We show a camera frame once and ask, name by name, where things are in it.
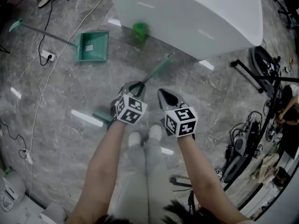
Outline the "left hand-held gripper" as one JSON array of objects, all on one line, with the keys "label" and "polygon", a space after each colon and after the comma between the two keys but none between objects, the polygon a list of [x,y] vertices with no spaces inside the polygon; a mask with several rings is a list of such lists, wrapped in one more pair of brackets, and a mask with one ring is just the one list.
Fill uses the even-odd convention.
[{"label": "left hand-held gripper", "polygon": [[[139,89],[139,96],[131,96],[130,92]],[[146,86],[140,81],[130,81],[125,83],[112,106],[112,122],[121,121],[125,124],[136,124],[145,114],[147,104],[144,103]]]}]

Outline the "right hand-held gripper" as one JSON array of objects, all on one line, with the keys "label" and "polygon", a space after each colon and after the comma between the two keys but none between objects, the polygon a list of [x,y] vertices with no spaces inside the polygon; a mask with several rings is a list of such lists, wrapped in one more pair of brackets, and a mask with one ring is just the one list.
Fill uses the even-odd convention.
[{"label": "right hand-held gripper", "polygon": [[176,138],[191,135],[195,138],[195,129],[198,124],[198,116],[193,107],[181,107],[168,110],[168,105],[180,105],[185,100],[178,93],[168,90],[159,89],[157,91],[159,105],[162,111],[165,111],[164,127],[168,136]]}]

